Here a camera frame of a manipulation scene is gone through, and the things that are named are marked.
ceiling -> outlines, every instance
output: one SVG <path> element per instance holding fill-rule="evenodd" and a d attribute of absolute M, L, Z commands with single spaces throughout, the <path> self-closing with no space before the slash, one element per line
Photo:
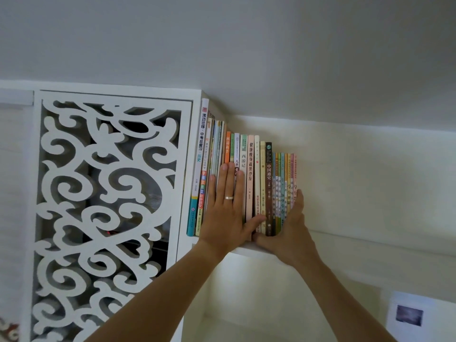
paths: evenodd
<path fill-rule="evenodd" d="M 202 88 L 233 114 L 456 130 L 456 0 L 0 5 L 0 79 Z"/>

person's right hand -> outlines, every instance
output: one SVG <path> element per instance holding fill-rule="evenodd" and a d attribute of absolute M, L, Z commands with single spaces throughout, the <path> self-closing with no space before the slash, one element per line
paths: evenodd
<path fill-rule="evenodd" d="M 276 236 L 255 233 L 253 240 L 257 245 L 274 253 L 285 264 L 294 268 L 304 266 L 313 268 L 322 264 L 315 243 L 304 224 L 304 196 L 298 190 L 296 201 L 290 210 L 282 231 Z"/>

dark brown book spine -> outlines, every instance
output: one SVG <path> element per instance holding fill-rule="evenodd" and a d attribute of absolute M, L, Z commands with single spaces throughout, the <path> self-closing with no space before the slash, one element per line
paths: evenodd
<path fill-rule="evenodd" d="M 272 230 L 272 143 L 265 144 L 266 166 L 266 235 L 273 236 Z"/>

cabinet door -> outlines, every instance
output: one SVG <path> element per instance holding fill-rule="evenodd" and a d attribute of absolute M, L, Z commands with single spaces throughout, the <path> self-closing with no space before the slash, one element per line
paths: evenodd
<path fill-rule="evenodd" d="M 85 340 L 174 264 L 190 116 L 189 101 L 36 94 L 25 341 Z"/>

forearm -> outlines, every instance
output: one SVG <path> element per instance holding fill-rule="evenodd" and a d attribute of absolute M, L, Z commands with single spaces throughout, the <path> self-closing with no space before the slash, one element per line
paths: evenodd
<path fill-rule="evenodd" d="M 390 333 L 353 298 L 323 263 L 297 266 L 339 342 L 395 342 Z"/>
<path fill-rule="evenodd" d="M 218 262 L 198 243 L 86 341 L 168 342 Z"/>

